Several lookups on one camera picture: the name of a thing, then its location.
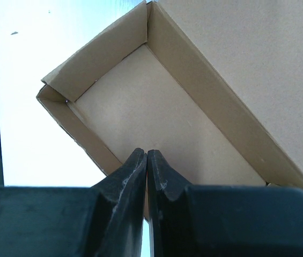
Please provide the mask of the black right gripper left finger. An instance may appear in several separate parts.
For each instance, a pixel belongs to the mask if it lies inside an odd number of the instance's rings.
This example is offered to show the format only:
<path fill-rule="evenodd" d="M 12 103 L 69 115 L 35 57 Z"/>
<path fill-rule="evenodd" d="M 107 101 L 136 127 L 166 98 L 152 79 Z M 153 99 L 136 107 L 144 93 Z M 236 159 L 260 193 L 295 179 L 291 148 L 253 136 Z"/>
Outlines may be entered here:
<path fill-rule="evenodd" d="M 140 256 L 146 154 L 92 187 L 0 187 L 0 256 Z"/>

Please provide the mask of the brown cardboard box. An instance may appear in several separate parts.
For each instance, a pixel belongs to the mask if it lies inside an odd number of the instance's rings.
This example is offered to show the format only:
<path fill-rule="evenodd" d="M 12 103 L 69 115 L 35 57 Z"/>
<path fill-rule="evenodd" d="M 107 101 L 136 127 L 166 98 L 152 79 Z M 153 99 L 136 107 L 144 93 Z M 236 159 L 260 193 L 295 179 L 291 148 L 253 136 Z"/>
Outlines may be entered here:
<path fill-rule="evenodd" d="M 141 1 L 42 81 L 38 101 L 106 175 L 157 149 L 193 184 L 303 190 L 303 171 L 159 2 Z"/>

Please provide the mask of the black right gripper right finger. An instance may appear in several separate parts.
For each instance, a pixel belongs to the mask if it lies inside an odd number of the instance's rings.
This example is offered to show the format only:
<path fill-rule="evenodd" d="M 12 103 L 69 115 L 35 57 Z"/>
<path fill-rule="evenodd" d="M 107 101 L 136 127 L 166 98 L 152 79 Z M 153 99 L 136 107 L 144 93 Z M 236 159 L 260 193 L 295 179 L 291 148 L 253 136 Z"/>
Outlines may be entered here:
<path fill-rule="evenodd" d="M 147 154 L 152 256 L 303 256 L 303 190 L 194 185 Z"/>

